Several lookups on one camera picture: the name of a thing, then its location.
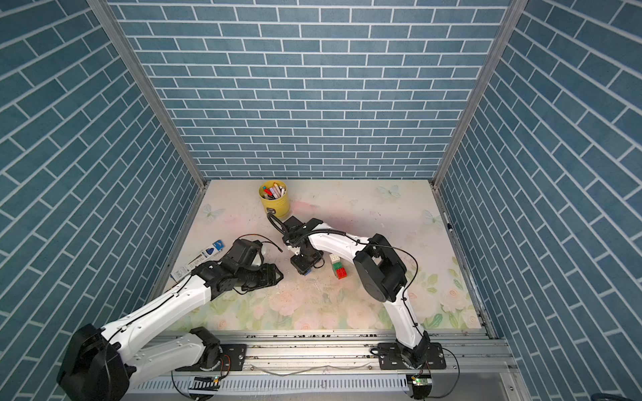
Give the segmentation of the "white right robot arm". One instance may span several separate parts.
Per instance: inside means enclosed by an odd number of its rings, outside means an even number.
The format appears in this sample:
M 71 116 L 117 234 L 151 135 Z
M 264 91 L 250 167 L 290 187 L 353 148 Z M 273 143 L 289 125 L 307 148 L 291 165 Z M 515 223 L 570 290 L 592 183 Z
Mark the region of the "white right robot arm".
M 311 250 L 327 252 L 352 262 L 364 290 L 376 301 L 384 304 L 396 340 L 408 349 L 415 349 L 428 341 L 425 329 L 417 322 L 406 297 L 407 268 L 398 253 L 380 234 L 373 237 L 356 237 L 331 228 L 312 230 L 291 235 L 284 240 L 291 251 L 302 256 Z

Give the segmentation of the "yellow pen holder cup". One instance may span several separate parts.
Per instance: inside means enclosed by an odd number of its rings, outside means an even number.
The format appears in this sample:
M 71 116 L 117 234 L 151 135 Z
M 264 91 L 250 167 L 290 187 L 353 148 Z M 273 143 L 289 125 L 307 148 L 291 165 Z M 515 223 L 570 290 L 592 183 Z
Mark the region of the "yellow pen holder cup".
M 259 197 L 265 212 L 284 219 L 290 212 L 289 191 L 287 185 L 280 180 L 268 180 L 259 185 Z

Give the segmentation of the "red square lego brick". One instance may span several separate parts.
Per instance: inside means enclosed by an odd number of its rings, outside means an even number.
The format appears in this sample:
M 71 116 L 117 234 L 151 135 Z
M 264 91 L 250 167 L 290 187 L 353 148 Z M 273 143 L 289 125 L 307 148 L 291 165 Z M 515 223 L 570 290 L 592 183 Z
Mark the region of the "red square lego brick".
M 347 277 L 347 272 L 343 267 L 335 270 L 334 272 L 336 274 L 337 279 L 343 279 Z

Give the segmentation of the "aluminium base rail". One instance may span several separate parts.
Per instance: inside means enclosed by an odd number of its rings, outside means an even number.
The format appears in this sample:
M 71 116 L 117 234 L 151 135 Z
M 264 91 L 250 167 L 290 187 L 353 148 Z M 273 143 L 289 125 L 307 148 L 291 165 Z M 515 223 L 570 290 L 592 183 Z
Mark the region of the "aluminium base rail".
M 244 344 L 242 370 L 213 392 L 215 400 L 406 400 L 409 369 L 383 370 L 372 349 L 395 340 L 386 330 L 219 332 L 223 344 Z M 431 400 L 526 400 L 508 343 L 482 330 L 438 329 L 444 369 L 432 378 Z

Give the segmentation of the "markers in cup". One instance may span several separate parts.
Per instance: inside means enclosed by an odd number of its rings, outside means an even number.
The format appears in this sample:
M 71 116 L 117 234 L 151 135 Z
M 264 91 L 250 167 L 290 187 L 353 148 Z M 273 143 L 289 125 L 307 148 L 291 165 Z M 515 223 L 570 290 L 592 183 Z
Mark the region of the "markers in cup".
M 277 183 L 273 183 L 272 186 L 264 185 L 261 188 L 262 196 L 267 200 L 275 201 L 280 199 L 285 194 L 285 188 L 280 186 Z

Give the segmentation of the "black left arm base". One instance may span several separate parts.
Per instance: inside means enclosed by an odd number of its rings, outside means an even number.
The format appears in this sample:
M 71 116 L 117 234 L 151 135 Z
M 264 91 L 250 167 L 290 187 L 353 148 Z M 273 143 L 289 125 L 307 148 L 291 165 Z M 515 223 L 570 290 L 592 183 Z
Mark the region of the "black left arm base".
M 120 400 L 128 391 L 168 374 L 172 388 L 190 400 L 209 400 L 231 372 L 240 372 L 246 344 L 222 344 L 204 327 L 126 360 L 124 347 L 88 324 L 65 352 L 57 383 L 72 400 Z

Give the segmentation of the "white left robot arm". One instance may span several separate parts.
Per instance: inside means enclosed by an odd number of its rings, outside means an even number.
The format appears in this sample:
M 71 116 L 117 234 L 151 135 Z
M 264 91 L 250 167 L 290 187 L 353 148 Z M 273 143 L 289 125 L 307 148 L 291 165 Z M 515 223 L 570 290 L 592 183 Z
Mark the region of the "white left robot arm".
M 249 269 L 229 270 L 217 262 L 206 262 L 189 277 L 147 305 L 105 325 L 102 335 L 112 345 L 130 372 L 133 388 L 175 369 L 192 367 L 201 371 L 224 369 L 220 341 L 205 327 L 161 345 L 147 347 L 148 342 L 190 312 L 204 306 L 225 292 L 240 288 L 252 292 L 274 287 L 284 274 L 272 263 Z

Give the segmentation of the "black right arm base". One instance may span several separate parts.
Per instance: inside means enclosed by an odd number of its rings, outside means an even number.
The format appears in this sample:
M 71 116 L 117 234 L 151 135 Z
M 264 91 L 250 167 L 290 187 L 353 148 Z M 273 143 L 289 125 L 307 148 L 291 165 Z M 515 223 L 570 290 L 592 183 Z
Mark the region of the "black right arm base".
M 426 336 L 413 349 L 395 341 L 378 343 L 369 352 L 377 359 L 381 370 L 416 371 L 406 375 L 408 394 L 415 400 L 428 398 L 433 389 L 432 372 L 446 369 L 441 344 L 433 344 Z

